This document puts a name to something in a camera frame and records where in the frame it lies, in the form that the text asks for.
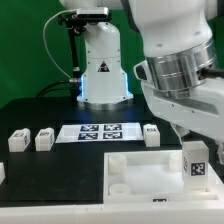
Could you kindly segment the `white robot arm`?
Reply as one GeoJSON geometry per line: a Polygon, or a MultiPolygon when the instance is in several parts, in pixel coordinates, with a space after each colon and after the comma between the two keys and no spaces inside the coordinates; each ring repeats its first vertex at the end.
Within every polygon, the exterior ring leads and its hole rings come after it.
{"type": "Polygon", "coordinates": [[[78,15],[122,8],[143,40],[134,67],[151,112],[178,129],[216,141],[224,165],[224,73],[217,69],[206,6],[211,0],[60,0],[78,15]]]}

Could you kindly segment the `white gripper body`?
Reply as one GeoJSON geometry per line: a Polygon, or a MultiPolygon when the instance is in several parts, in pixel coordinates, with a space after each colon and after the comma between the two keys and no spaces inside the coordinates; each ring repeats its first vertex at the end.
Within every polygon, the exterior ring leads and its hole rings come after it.
{"type": "Polygon", "coordinates": [[[190,96],[173,99],[154,87],[147,61],[133,68],[143,95],[154,116],[224,143],[224,80],[208,78],[189,90],[190,96]]]}

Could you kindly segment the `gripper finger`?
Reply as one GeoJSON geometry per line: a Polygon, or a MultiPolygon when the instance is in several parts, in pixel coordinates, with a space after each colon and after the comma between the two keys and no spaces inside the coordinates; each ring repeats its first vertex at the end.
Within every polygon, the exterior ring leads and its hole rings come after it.
{"type": "Polygon", "coordinates": [[[217,155],[219,158],[219,162],[224,165],[224,143],[222,142],[216,142],[218,146],[217,155]]]}
{"type": "Polygon", "coordinates": [[[171,123],[171,127],[175,134],[178,137],[180,143],[183,143],[183,137],[190,133],[188,129],[183,128],[182,126],[171,123]]]}

